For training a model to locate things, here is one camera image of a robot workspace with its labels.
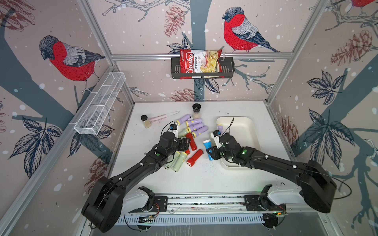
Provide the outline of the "purple flashlight top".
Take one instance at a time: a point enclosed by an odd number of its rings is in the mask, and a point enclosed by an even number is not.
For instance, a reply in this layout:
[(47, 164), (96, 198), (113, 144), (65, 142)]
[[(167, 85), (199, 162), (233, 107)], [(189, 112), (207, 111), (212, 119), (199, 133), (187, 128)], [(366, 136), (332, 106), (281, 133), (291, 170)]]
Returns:
[(191, 115), (190, 115), (190, 114), (186, 114), (186, 115), (184, 115), (183, 117), (181, 117), (180, 119), (177, 119), (177, 120), (175, 121), (175, 124), (178, 125), (178, 126), (181, 126), (181, 125), (183, 125), (186, 121), (188, 121), (190, 118), (191, 118)]

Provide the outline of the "aluminium front rail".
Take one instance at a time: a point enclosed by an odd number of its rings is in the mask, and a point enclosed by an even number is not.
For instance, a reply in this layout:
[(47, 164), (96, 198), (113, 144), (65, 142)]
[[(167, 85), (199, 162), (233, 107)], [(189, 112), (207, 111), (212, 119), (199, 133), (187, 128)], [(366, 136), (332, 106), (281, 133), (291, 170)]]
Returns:
[(263, 207), (254, 192), (236, 194), (167, 194), (155, 195), (159, 214), (226, 214), (226, 213), (316, 213), (306, 204), (271, 204)]

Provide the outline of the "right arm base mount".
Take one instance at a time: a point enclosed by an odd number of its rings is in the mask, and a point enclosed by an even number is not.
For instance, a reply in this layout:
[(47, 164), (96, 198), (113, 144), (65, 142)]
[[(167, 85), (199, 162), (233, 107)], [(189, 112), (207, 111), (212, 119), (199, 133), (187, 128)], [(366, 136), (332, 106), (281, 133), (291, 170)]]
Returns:
[(247, 211), (282, 211), (286, 212), (286, 205), (277, 205), (268, 198), (271, 184), (266, 185), (259, 195), (245, 195), (244, 206)]

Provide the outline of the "green flashlight under purple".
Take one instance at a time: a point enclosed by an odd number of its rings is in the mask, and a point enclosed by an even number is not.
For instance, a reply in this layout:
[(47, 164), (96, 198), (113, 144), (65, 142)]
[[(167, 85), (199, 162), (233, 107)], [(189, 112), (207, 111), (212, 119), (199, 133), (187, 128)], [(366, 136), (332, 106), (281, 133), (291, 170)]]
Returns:
[(179, 138), (182, 138), (182, 137), (185, 137), (188, 133), (190, 133), (190, 131), (189, 131), (187, 128), (185, 128), (184, 130), (182, 130), (182, 131), (178, 134), (178, 136), (179, 136)]

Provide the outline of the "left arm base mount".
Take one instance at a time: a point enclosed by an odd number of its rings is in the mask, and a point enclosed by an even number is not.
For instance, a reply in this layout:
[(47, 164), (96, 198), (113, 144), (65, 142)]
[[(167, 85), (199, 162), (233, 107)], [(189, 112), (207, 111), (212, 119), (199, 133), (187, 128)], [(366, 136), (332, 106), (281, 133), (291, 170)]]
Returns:
[(123, 213), (166, 212), (167, 204), (167, 196), (157, 196), (152, 190), (142, 186), (124, 197)]

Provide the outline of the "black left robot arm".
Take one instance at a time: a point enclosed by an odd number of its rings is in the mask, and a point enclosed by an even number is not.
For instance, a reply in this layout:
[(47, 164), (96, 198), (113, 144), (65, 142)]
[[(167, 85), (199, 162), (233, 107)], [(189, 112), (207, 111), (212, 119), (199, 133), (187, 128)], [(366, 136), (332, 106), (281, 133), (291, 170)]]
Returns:
[(92, 188), (81, 214), (96, 228), (105, 233), (121, 216), (126, 194), (147, 176), (158, 171), (177, 151), (189, 149), (190, 139), (177, 138), (173, 132), (165, 132), (158, 144), (137, 164), (110, 179), (101, 177)]

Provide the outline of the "red cassava chips bag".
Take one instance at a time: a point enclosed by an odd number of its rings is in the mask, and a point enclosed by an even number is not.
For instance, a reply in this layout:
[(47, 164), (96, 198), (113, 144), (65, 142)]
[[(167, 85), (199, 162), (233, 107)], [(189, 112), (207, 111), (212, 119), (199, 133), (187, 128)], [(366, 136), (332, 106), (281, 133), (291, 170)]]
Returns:
[(221, 73), (222, 68), (219, 62), (221, 53), (222, 49), (218, 51), (181, 49), (181, 73)]

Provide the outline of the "blue flashlight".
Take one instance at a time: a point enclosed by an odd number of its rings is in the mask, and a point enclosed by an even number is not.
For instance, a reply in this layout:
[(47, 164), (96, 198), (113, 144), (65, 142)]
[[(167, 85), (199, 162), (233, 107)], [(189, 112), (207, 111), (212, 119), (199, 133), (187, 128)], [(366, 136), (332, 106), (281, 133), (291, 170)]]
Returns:
[(208, 154), (208, 157), (209, 157), (209, 160), (210, 161), (213, 161), (213, 158), (212, 158), (212, 155), (211, 155), (211, 148), (212, 148), (212, 143), (211, 143), (211, 140), (208, 139), (208, 140), (205, 140), (203, 142), (204, 146), (205, 146), (205, 149), (206, 149), (206, 153)]

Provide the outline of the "cream plastic storage tray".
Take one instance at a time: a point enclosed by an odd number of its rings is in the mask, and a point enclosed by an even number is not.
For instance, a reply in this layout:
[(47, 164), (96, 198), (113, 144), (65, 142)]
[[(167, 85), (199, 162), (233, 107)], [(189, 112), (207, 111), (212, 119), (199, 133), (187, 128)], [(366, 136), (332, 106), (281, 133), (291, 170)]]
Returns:
[(217, 125), (222, 125), (225, 131), (231, 121), (234, 120), (230, 129), (227, 131), (235, 138), (242, 147), (252, 147), (260, 150), (260, 144), (253, 121), (248, 117), (220, 117)]

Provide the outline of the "black-top pepper grinder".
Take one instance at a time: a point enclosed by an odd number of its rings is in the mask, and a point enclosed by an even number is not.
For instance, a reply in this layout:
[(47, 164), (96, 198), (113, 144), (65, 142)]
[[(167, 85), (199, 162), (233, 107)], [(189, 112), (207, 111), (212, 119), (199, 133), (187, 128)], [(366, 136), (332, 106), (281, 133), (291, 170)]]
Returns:
[(199, 103), (195, 103), (193, 106), (193, 119), (199, 119), (200, 118), (200, 110), (201, 105)]

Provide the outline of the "black wall basket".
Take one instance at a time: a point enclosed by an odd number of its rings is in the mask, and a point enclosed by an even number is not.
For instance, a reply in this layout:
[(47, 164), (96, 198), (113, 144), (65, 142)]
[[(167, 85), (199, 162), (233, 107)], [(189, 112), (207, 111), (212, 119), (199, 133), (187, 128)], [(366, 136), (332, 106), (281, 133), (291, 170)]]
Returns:
[(218, 61), (209, 60), (207, 63), (186, 62), (183, 66), (179, 58), (171, 60), (171, 76), (173, 79), (231, 78), (234, 72), (235, 65), (232, 57), (221, 58)]

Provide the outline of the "small glass spice bottle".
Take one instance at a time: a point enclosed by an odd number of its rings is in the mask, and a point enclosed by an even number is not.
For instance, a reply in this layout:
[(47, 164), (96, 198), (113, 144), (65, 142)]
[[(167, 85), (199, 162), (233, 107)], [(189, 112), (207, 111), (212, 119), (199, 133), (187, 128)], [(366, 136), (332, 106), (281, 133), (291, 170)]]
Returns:
[(141, 116), (141, 120), (142, 120), (145, 128), (150, 128), (151, 127), (151, 122), (150, 122), (150, 120), (149, 120), (149, 118), (148, 118), (147, 115), (142, 115)]

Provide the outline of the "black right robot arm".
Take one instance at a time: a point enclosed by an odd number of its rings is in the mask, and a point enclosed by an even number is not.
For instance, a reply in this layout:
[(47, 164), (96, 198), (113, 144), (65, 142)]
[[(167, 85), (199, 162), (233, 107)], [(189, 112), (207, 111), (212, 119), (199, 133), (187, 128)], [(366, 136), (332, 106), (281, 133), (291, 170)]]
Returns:
[(299, 195), (308, 206), (318, 212), (331, 212), (337, 185), (317, 162), (293, 162), (265, 154), (253, 147), (242, 147), (228, 133), (218, 138), (218, 146), (206, 149), (214, 160), (224, 158), (241, 167), (266, 171), (289, 180), (301, 187)]

